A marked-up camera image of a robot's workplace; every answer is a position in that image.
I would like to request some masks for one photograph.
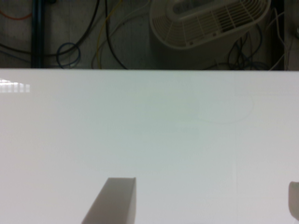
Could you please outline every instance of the wire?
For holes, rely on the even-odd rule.
[[[11,20],[14,20],[14,21],[23,21],[23,20],[26,20],[30,17],[32,17],[32,13],[30,13],[29,15],[25,16],[25,17],[21,17],[21,18],[14,18],[14,17],[10,17],[8,16],[7,14],[5,14],[3,11],[0,10],[0,14],[2,14],[4,17],[8,18],[8,19],[11,19]]]
[[[112,37],[112,36],[115,34],[115,32],[120,28],[120,26],[129,20],[128,18],[130,18],[132,15],[134,15],[137,11],[139,11],[139,10],[141,10],[141,9],[143,9],[143,8],[145,8],[145,7],[147,7],[149,3],[150,3],[150,0],[149,0],[148,3],[145,4],[143,7],[139,7],[139,8],[136,9],[135,11],[133,11],[133,12],[129,13],[128,15],[126,15],[122,20],[120,20],[120,22],[116,25],[116,27],[115,27],[114,30],[111,32],[111,34],[109,34],[109,36]],[[106,44],[106,42],[107,42],[107,41],[105,40],[105,41],[101,44],[101,46],[98,48],[98,50],[99,50],[100,48],[102,48],[102,47]],[[96,52],[94,53],[93,58],[92,58],[92,61],[91,61],[91,69],[93,69],[93,60],[94,60],[95,57],[96,57]]]
[[[269,71],[272,71],[273,69],[275,69],[283,58],[284,58],[284,54],[278,59],[278,61],[276,62],[276,64],[274,64],[272,66],[272,68],[269,69]]]
[[[266,28],[264,30],[267,31],[269,29],[269,27],[281,16],[284,16],[284,12],[281,12],[271,22],[269,22],[269,24],[266,26]]]
[[[10,54],[10,53],[7,53],[7,52],[5,52],[5,51],[0,50],[0,52],[3,53],[3,54],[6,54],[6,55],[9,56],[9,57],[12,57],[12,58],[18,59],[18,60],[20,60],[20,61],[23,61],[23,62],[25,62],[25,63],[31,63],[30,61],[27,61],[27,60],[25,60],[25,59],[23,59],[23,58],[17,57],[17,56],[15,56],[15,55]],[[75,60],[73,63],[63,64],[62,67],[66,67],[66,66],[68,66],[68,65],[72,65],[72,64],[74,64],[74,63],[76,63],[76,62],[78,62],[78,61],[79,61],[79,60]],[[61,66],[60,66],[60,65],[50,65],[50,67],[53,67],[53,68],[59,68],[59,67],[61,67]]]
[[[85,33],[83,34],[83,36],[81,37],[81,39],[76,43],[77,46],[79,46],[85,39],[86,37],[88,36],[89,32],[91,31],[92,29],[92,26],[93,26],[93,22],[94,22],[94,19],[95,19],[95,16],[96,16],[96,13],[98,11],[98,8],[99,8],[99,4],[100,4],[100,0],[97,0],[96,2],[96,6],[95,6],[95,9],[94,9],[94,13],[93,13],[93,17],[92,17],[92,20],[88,26],[88,28],[86,29]],[[9,46],[6,46],[4,44],[0,44],[0,47],[2,48],[5,48],[5,49],[10,49],[10,50],[13,50],[15,52],[19,52],[19,53],[23,53],[23,54],[30,54],[30,55],[34,55],[36,57],[56,57],[56,54],[52,53],[52,54],[45,54],[45,55],[38,55],[38,54],[34,54],[32,52],[29,52],[29,51],[25,51],[25,50],[21,50],[21,49],[14,49],[12,47],[9,47]],[[66,54],[70,51],[72,51],[73,49],[75,49],[76,47],[73,46],[72,48],[68,49],[68,50],[65,50],[63,52],[60,52],[59,55],[63,55],[63,54]]]
[[[23,59],[23,58],[19,58],[19,57],[15,56],[15,55],[12,55],[12,54],[7,53],[7,52],[5,52],[5,51],[0,50],[0,52],[3,53],[3,54],[6,54],[6,55],[9,56],[9,57],[18,59],[18,60],[20,60],[20,61],[23,61],[23,62],[26,62],[26,63],[31,63],[30,61],[27,61],[27,60],[25,60],[25,59]]]
[[[107,0],[105,0],[105,14],[106,14],[106,18],[108,16],[108,3]],[[106,38],[107,38],[107,42],[110,48],[110,51],[113,55],[113,57],[115,58],[115,60],[121,65],[122,68],[127,69],[126,66],[124,66],[124,64],[120,61],[120,59],[118,58],[118,56],[115,54],[112,46],[111,46],[111,42],[110,42],[110,37],[109,37],[109,20],[107,20],[107,24],[106,24]]]
[[[249,41],[250,41],[250,54],[253,54],[253,48],[252,48],[252,39],[251,39],[251,34],[249,32]],[[253,56],[250,59],[250,70],[252,70],[252,63],[253,63]]]
[[[59,55],[60,55],[60,51],[62,50],[62,48],[66,45],[73,45],[75,48],[77,48],[78,50],[78,57],[76,58],[76,60],[74,60],[72,63],[68,63],[68,64],[64,64],[64,65],[61,65],[60,61],[59,61]],[[74,43],[65,43],[65,44],[62,44],[58,49],[57,49],[57,53],[56,53],[56,62],[57,64],[59,64],[59,66],[64,69],[66,66],[69,66],[71,64],[74,64],[74,63],[78,63],[81,59],[81,50],[80,48],[78,47],[78,45],[74,44]]]
[[[112,11],[109,13],[109,15],[106,17],[103,25],[102,25],[102,28],[101,28],[101,31],[100,31],[100,34],[97,38],[97,45],[96,45],[96,58],[97,58],[97,63],[98,63],[98,66],[99,66],[99,69],[101,69],[101,63],[100,63],[100,58],[99,58],[99,44],[100,44],[100,40],[101,40],[101,35],[103,33],[103,30],[104,30],[104,27],[105,25],[107,24],[107,21],[109,20],[109,18],[113,15],[113,13],[116,11],[116,9],[121,5],[121,2],[122,0],[119,1],[119,3],[112,9]]]

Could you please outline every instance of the white surface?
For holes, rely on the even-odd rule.
[[[292,224],[299,76],[2,70],[0,223],[80,223],[136,177],[136,224]]]

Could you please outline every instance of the black cable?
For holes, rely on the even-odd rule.
[[[83,34],[83,36],[81,37],[81,39],[76,43],[77,46],[79,46],[84,40],[85,38],[88,36],[89,32],[91,31],[92,29],[92,26],[93,26],[93,22],[94,22],[94,19],[95,19],[95,16],[96,16],[96,13],[98,11],[98,8],[99,8],[99,5],[100,5],[100,0],[97,0],[96,2],[96,6],[95,6],[95,9],[94,9],[94,13],[93,13],[93,18],[88,26],[88,28],[86,29],[85,33]],[[12,47],[9,47],[9,46],[6,46],[4,44],[0,44],[0,47],[2,48],[5,48],[5,49],[10,49],[10,50],[13,50],[15,52],[19,52],[19,53],[23,53],[23,54],[30,54],[30,55],[34,55],[36,57],[56,57],[56,54],[45,54],[45,55],[38,55],[38,54],[34,54],[32,52],[29,52],[29,51],[25,51],[25,50],[21,50],[21,49],[14,49]],[[68,52],[70,52],[71,50],[75,49],[76,47],[73,46],[72,48],[68,49],[68,50],[65,50],[63,52],[61,52],[59,55],[63,55],[63,54],[66,54]]]
[[[252,39],[251,39],[251,35],[249,32],[249,40],[250,40],[250,55],[253,54],[253,48],[252,48]],[[250,59],[250,70],[252,70],[252,63],[253,63],[253,56]]]
[[[105,3],[106,3],[106,6],[105,6],[105,14],[106,14],[106,18],[108,16],[108,3],[107,3],[107,0],[105,0]],[[124,69],[128,69],[126,66],[124,66],[124,64],[120,61],[120,59],[118,58],[118,56],[115,54],[113,48],[112,48],[112,45],[111,45],[111,42],[110,42],[110,36],[109,36],[109,20],[107,20],[107,23],[106,23],[106,37],[107,37],[107,42],[108,42],[108,45],[109,45],[109,48],[110,48],[110,51],[113,55],[113,57],[115,58],[115,60],[119,63],[119,65],[124,68]]]
[[[76,58],[76,60],[74,60],[72,63],[68,63],[68,64],[64,64],[64,65],[61,65],[60,61],[59,61],[59,56],[60,56],[60,51],[62,50],[62,48],[66,45],[73,45],[73,47],[77,48],[78,50],[78,57]],[[81,59],[81,50],[80,48],[78,47],[78,45],[74,44],[74,43],[65,43],[65,44],[62,44],[58,49],[57,49],[57,53],[56,53],[56,62],[57,64],[59,64],[59,66],[64,69],[66,66],[69,66],[73,63],[78,63]]]

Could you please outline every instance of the fan grille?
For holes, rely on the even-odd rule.
[[[154,18],[152,23],[163,41],[176,47],[188,47],[258,20],[268,1],[240,0],[186,21],[170,21],[163,15]]]

